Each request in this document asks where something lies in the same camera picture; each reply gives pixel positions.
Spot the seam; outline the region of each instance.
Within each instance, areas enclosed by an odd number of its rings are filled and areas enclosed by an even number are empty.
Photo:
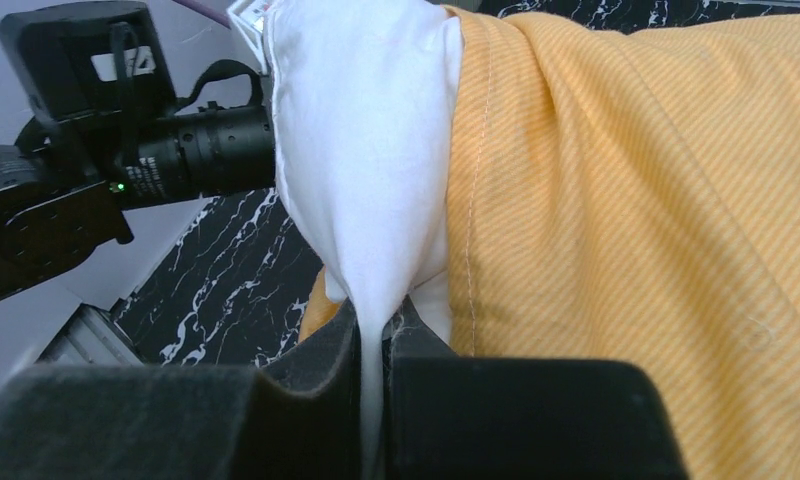
[[[477,353],[477,314],[474,307],[473,280],[471,278],[471,219],[474,213],[474,197],[477,191],[477,179],[479,178],[480,163],[482,161],[482,147],[486,140],[486,128],[488,127],[488,112],[491,107],[491,79],[492,79],[492,48],[488,29],[481,25],[485,32],[485,43],[488,46],[488,85],[485,94],[485,110],[483,111],[482,130],[480,132],[479,144],[477,146],[477,159],[474,166],[474,180],[471,184],[471,198],[468,201],[468,224],[465,230],[465,270],[468,277],[468,305],[471,312],[471,356]]]

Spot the cable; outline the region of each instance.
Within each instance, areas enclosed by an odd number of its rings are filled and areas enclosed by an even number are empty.
[[[197,0],[173,0],[173,2],[182,5],[185,8],[193,10],[200,15],[213,20],[226,28],[229,28],[229,18],[217,10],[209,7],[208,5],[203,5],[202,3],[198,2]]]

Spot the yellow cloth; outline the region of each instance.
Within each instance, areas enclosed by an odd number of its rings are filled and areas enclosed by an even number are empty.
[[[630,361],[695,478],[800,478],[800,15],[451,11],[453,348]]]

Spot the black marble surface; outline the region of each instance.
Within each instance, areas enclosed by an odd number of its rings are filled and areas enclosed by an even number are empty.
[[[709,0],[484,0],[631,33],[800,8]],[[320,261],[274,191],[213,200],[115,321],[149,362],[263,366],[294,346]]]

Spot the cloth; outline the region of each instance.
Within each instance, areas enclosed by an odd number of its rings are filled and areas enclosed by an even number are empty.
[[[445,195],[459,20],[423,0],[277,0],[263,42],[280,199],[326,266],[322,293],[349,297],[359,320],[367,477],[380,438],[383,327],[417,289],[424,321],[450,331]]]
[[[800,478],[800,15],[450,11],[452,347],[632,362],[694,478]]]

